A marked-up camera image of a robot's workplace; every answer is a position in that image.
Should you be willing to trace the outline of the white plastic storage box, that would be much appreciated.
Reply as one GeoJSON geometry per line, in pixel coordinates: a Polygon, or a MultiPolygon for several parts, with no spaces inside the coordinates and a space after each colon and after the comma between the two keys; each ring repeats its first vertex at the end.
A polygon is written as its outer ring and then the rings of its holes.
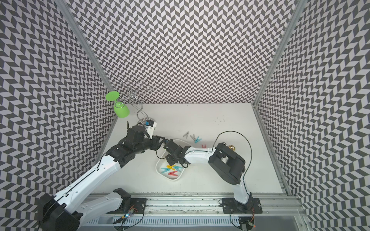
{"type": "Polygon", "coordinates": [[[159,157],[159,159],[155,165],[155,170],[160,176],[170,181],[177,181],[181,178],[182,174],[185,171],[185,168],[178,163],[174,165],[169,165],[165,158],[167,155],[168,152],[164,149],[164,145],[162,145],[161,148],[157,151],[157,156],[159,157]]]}

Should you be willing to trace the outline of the red clothespin bottom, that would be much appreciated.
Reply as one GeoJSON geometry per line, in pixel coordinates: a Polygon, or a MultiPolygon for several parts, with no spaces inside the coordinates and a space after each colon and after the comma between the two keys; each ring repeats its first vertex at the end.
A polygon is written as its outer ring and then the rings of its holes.
{"type": "Polygon", "coordinates": [[[173,176],[173,177],[178,177],[177,173],[178,171],[172,171],[172,172],[169,172],[168,175],[173,176]]]}

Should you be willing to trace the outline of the teal clothespin bottom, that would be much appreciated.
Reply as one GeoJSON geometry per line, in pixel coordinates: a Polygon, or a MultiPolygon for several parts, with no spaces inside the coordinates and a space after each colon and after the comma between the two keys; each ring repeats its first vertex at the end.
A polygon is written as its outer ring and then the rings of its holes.
{"type": "Polygon", "coordinates": [[[164,174],[164,173],[166,173],[166,172],[168,172],[168,171],[171,171],[171,169],[170,169],[170,168],[167,168],[167,167],[162,168],[162,169],[161,169],[161,174],[164,174]]]}

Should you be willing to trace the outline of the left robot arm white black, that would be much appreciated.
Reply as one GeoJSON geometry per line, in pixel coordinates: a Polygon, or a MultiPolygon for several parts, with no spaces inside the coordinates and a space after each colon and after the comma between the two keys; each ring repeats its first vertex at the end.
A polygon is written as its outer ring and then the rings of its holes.
{"type": "Polygon", "coordinates": [[[135,125],[112,146],[89,171],[55,195],[44,194],[37,202],[38,228],[43,231],[76,231],[83,224],[108,212],[131,210],[132,196],[122,188],[87,204],[84,200],[107,178],[146,150],[157,151],[164,137],[154,127],[135,125]]]}

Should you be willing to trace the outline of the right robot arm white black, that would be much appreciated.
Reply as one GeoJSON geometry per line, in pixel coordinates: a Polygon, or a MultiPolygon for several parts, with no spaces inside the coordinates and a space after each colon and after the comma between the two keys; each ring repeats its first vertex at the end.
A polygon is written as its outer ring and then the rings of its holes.
{"type": "Polygon", "coordinates": [[[234,186],[234,200],[247,205],[251,200],[245,182],[249,166],[245,159],[224,143],[215,144],[211,148],[181,147],[173,139],[164,141],[167,151],[166,161],[170,165],[180,164],[188,167],[191,164],[208,164],[227,183],[234,186]]]}

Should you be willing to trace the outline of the green plastic wine glass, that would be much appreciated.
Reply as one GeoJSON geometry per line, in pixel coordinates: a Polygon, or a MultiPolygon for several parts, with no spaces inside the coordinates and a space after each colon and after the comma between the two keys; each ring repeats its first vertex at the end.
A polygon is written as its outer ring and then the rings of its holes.
{"type": "Polygon", "coordinates": [[[130,114],[130,110],[127,105],[119,100],[120,93],[118,91],[107,93],[105,98],[107,101],[114,103],[113,109],[119,118],[126,118],[130,114]]]}

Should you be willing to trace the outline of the aluminium rail frame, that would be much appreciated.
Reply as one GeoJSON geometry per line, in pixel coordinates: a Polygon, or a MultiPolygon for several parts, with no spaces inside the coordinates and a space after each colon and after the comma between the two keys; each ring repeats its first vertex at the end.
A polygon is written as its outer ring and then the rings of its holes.
{"type": "Polygon", "coordinates": [[[257,193],[262,214],[224,214],[222,198],[232,198],[229,193],[134,193],[133,198],[146,198],[143,214],[103,214],[84,226],[113,226],[117,230],[128,227],[207,227],[226,226],[233,230],[262,230],[270,226],[274,230],[310,231],[308,218],[300,200],[281,193],[257,193]]]}

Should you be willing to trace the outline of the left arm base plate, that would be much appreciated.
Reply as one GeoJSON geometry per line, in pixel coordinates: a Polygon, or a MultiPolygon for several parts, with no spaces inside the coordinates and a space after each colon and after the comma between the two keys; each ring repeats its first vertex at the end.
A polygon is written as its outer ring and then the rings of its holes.
{"type": "Polygon", "coordinates": [[[117,210],[110,211],[108,214],[127,214],[130,209],[134,210],[134,214],[143,214],[146,208],[146,198],[131,198],[130,200],[123,200],[117,210]]]}

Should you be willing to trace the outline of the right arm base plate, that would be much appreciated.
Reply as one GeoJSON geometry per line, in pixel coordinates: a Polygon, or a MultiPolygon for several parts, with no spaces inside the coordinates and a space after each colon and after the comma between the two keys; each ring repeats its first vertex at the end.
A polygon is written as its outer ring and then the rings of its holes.
{"type": "Polygon", "coordinates": [[[236,201],[234,198],[222,198],[221,206],[224,214],[262,214],[262,205],[259,198],[250,197],[246,204],[236,201]]]}

